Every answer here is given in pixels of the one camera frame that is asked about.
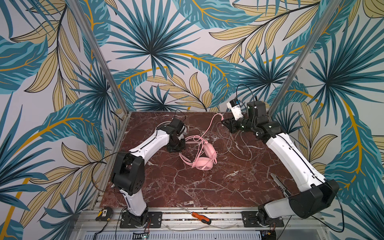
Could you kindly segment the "pink headphones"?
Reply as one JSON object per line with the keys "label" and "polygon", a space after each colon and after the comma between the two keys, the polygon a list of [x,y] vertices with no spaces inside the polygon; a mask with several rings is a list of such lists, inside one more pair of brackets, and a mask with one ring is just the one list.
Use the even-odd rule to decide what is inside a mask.
{"label": "pink headphones", "polygon": [[198,144],[198,153],[193,161],[179,153],[179,157],[186,165],[201,171],[209,171],[217,164],[218,152],[201,136],[187,137],[186,144]]}

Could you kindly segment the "white headphones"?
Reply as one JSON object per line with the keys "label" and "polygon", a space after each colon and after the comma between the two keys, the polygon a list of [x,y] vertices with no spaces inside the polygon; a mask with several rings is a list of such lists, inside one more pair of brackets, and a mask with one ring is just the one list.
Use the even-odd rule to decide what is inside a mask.
{"label": "white headphones", "polygon": [[[162,122],[160,124],[158,124],[156,126],[156,130],[159,130],[162,126],[168,126],[172,123],[172,121],[165,121],[165,122]],[[188,126],[186,126],[185,124],[183,124],[182,128],[181,128],[181,132],[180,134],[186,134],[188,132]]]}

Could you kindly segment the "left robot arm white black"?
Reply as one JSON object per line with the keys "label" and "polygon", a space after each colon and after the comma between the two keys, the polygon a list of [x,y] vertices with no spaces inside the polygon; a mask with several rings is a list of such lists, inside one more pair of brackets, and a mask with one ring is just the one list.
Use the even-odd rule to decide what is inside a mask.
{"label": "left robot arm white black", "polygon": [[127,212],[123,219],[130,224],[144,226],[149,221],[148,206],[142,193],[146,164],[163,147],[170,153],[184,150],[186,132],[183,121],[173,118],[169,123],[158,125],[153,134],[137,147],[117,154],[111,182],[124,197]]}

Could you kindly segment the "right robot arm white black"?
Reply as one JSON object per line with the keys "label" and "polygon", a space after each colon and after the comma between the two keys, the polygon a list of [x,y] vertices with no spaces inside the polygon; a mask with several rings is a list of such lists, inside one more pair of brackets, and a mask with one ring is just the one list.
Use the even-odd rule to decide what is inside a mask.
{"label": "right robot arm white black", "polygon": [[247,103],[247,116],[241,111],[237,99],[227,103],[233,116],[222,120],[230,133],[251,132],[263,141],[281,160],[293,177],[299,193],[258,207],[256,221],[260,226],[270,226],[283,216],[298,216],[307,219],[328,208],[337,196],[339,185],[327,180],[294,145],[282,126],[267,116],[266,105],[261,101]]}

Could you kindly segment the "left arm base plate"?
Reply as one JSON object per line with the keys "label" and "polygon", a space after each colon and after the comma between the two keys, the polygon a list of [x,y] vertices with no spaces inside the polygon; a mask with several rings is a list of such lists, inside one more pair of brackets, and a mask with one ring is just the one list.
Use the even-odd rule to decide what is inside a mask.
{"label": "left arm base plate", "polygon": [[149,227],[150,229],[159,229],[162,225],[162,212],[144,212],[141,216],[135,216],[130,212],[122,213],[121,229],[139,229]]}

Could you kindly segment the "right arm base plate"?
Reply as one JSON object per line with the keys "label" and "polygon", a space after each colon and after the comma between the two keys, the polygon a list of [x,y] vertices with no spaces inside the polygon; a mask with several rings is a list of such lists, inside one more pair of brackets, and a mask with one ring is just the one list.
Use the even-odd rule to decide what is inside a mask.
{"label": "right arm base plate", "polygon": [[271,219],[267,214],[259,211],[243,211],[241,212],[242,221],[245,228],[279,228],[284,227],[285,224],[281,217]]}

